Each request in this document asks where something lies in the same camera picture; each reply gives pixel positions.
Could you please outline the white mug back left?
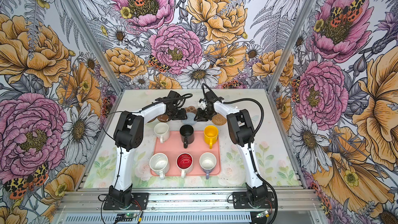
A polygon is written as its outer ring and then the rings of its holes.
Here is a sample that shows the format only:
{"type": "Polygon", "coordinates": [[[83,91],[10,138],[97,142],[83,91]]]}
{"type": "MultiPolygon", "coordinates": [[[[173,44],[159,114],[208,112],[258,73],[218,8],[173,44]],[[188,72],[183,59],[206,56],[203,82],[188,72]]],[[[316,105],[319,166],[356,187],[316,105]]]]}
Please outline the white mug back left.
{"type": "Polygon", "coordinates": [[[160,143],[165,143],[170,138],[170,129],[167,123],[161,122],[154,127],[154,133],[160,143]]]}

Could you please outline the white mug front left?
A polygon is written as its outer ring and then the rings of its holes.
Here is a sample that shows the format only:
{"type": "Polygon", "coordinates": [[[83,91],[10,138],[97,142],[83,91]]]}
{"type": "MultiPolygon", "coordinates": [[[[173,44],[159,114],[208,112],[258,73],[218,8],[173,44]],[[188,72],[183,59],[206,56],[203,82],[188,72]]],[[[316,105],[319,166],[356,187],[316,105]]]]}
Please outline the white mug front left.
{"type": "Polygon", "coordinates": [[[165,180],[167,172],[170,170],[170,162],[164,153],[154,154],[149,162],[151,170],[160,177],[161,180],[165,180]]]}

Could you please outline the yellow mug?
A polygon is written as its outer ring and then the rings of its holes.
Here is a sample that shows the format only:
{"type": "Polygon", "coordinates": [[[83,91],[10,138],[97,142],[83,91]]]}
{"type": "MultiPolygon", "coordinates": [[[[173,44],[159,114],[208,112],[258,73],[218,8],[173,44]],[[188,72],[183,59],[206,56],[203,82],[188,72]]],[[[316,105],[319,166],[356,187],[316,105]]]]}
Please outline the yellow mug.
{"type": "Polygon", "coordinates": [[[204,142],[210,149],[212,149],[214,144],[217,142],[218,134],[219,131],[214,125],[209,125],[204,129],[204,142]]]}

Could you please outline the aluminium front rail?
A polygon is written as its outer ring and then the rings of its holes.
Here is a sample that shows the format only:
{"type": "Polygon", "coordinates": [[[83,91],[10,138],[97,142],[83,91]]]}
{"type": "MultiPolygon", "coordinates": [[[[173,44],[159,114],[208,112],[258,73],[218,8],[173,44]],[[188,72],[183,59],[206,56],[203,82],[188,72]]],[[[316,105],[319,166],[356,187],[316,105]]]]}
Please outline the aluminium front rail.
{"type": "MultiPolygon", "coordinates": [[[[277,187],[272,208],[283,211],[319,211],[321,203],[314,190],[277,187]]],[[[145,213],[234,211],[234,193],[246,195],[245,188],[153,188],[133,189],[133,194],[147,193],[142,206],[145,213]]],[[[64,213],[100,213],[107,189],[81,189],[67,192],[58,208],[64,213]]]]}

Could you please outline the pink silicone tray mat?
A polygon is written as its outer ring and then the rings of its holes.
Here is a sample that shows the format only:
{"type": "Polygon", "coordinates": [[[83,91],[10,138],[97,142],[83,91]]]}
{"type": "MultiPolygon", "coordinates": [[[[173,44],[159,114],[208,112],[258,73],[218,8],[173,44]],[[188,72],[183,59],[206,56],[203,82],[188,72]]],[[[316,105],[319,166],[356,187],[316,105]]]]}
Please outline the pink silicone tray mat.
{"type": "Polygon", "coordinates": [[[179,131],[171,131],[170,138],[164,143],[161,143],[159,138],[155,139],[154,153],[163,153],[169,160],[170,169],[165,174],[166,177],[179,177],[181,175],[181,170],[178,168],[176,161],[178,156],[182,153],[188,153],[193,157],[193,171],[190,172],[188,176],[204,176],[205,173],[200,166],[200,156],[206,152],[212,153],[217,160],[216,166],[210,175],[219,175],[221,172],[219,143],[216,142],[213,144],[212,148],[209,148],[209,145],[204,141],[203,131],[194,132],[194,142],[189,144],[186,149],[183,147],[179,131]]]}

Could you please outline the brown paw shaped coaster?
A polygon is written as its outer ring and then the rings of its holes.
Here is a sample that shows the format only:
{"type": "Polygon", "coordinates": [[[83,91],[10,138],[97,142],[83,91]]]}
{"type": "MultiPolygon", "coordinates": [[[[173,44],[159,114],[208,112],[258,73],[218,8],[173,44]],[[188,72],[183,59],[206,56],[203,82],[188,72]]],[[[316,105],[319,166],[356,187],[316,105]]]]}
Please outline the brown paw shaped coaster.
{"type": "Polygon", "coordinates": [[[197,108],[194,106],[185,107],[185,110],[186,110],[186,113],[193,113],[193,114],[196,114],[198,111],[197,108]]]}

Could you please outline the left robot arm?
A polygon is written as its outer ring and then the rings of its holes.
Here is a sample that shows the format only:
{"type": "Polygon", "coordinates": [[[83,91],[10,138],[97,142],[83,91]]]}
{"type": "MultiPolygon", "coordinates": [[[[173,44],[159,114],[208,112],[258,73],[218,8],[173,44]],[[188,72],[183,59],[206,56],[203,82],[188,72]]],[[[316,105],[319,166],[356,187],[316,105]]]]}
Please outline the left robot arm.
{"type": "Polygon", "coordinates": [[[110,206],[127,209],[133,203],[131,169],[136,148],[144,139],[144,125],[160,115],[167,115],[170,120],[187,119],[183,105],[191,93],[180,95],[171,90],[165,97],[155,99],[151,104],[132,112],[122,111],[113,134],[113,140],[119,149],[116,173],[109,187],[107,201],[110,206]]]}

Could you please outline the woven rattan round coaster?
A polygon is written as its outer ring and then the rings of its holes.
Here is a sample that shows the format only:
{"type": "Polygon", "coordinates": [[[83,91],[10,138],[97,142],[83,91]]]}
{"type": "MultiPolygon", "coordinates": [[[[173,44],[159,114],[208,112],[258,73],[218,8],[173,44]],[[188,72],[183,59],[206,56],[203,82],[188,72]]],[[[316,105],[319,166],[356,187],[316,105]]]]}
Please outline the woven rattan round coaster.
{"type": "Polygon", "coordinates": [[[227,123],[227,119],[224,116],[222,116],[221,114],[216,114],[212,117],[211,122],[214,125],[222,126],[227,123]]]}

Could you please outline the black mug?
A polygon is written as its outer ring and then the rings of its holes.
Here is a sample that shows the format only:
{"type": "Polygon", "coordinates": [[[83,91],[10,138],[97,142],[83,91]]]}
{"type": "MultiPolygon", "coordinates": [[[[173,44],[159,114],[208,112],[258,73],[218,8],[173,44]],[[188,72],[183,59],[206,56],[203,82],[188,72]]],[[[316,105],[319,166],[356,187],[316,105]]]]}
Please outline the black mug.
{"type": "Polygon", "coordinates": [[[179,130],[184,149],[194,142],[194,128],[191,125],[183,125],[179,130]]]}

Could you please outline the circuit board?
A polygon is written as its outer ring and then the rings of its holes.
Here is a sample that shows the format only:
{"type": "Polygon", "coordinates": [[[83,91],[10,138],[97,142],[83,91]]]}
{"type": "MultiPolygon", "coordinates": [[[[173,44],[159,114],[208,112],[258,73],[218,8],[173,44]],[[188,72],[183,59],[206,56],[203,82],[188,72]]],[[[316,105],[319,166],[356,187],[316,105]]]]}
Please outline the circuit board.
{"type": "Polygon", "coordinates": [[[141,214],[139,213],[120,213],[117,214],[114,223],[117,224],[119,222],[138,222],[141,219],[141,214]]]}
{"type": "Polygon", "coordinates": [[[264,210],[256,215],[256,218],[268,218],[269,217],[269,212],[267,210],[264,210]]]}

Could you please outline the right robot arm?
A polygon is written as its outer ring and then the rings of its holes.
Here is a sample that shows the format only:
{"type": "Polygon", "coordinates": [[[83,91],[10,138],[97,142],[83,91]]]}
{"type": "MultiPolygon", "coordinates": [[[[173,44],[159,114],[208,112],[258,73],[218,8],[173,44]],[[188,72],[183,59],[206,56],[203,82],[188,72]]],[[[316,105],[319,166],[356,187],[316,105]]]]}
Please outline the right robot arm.
{"type": "Polygon", "coordinates": [[[212,90],[209,90],[203,92],[203,98],[199,100],[199,106],[194,118],[196,121],[209,121],[216,114],[226,118],[230,139],[238,148],[243,160],[248,201],[252,206],[259,205],[261,201],[268,197],[267,183],[257,169],[258,163],[254,151],[255,136],[264,119],[262,105],[251,98],[226,102],[222,97],[218,97],[212,90]],[[253,126],[249,111],[232,106],[239,102],[251,102],[259,107],[260,122],[256,128],[253,126]]]}

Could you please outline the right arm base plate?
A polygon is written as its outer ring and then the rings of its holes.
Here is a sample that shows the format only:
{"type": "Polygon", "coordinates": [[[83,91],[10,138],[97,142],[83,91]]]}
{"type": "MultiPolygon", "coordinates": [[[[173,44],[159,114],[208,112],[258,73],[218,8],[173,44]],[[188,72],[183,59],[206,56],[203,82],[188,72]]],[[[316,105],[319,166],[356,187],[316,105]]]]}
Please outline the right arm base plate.
{"type": "Polygon", "coordinates": [[[232,197],[228,198],[228,202],[233,204],[234,209],[263,209],[263,208],[274,208],[275,197],[273,193],[268,195],[269,197],[255,203],[250,203],[245,192],[233,192],[232,197]]]}

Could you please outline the right circuit board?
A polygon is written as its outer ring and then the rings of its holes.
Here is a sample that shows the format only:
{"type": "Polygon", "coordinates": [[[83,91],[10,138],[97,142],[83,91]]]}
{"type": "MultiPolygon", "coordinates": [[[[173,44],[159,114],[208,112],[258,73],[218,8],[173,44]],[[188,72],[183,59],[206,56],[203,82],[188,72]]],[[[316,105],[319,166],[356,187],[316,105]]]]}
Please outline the right circuit board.
{"type": "Polygon", "coordinates": [[[267,210],[264,210],[256,215],[256,218],[268,218],[269,217],[269,212],[267,210]]]}

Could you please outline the dark brown round coaster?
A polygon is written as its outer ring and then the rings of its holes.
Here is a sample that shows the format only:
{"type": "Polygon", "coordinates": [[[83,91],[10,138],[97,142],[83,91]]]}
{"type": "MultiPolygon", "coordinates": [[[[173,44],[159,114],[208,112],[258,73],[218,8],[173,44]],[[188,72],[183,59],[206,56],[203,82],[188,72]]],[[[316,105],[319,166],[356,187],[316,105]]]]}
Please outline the dark brown round coaster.
{"type": "Polygon", "coordinates": [[[170,121],[170,118],[169,118],[168,115],[163,114],[163,115],[159,115],[159,116],[157,117],[157,120],[158,120],[159,122],[169,122],[169,121],[170,121]]]}

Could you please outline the grey round felt coaster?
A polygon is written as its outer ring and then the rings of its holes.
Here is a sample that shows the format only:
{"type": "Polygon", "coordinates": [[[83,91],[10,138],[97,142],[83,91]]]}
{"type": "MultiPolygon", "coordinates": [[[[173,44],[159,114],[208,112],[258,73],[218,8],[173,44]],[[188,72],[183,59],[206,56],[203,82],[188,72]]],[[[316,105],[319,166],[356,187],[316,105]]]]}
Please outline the grey round felt coaster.
{"type": "Polygon", "coordinates": [[[195,116],[195,113],[187,113],[187,119],[183,120],[182,123],[184,125],[195,125],[197,123],[197,121],[194,120],[195,116]]]}

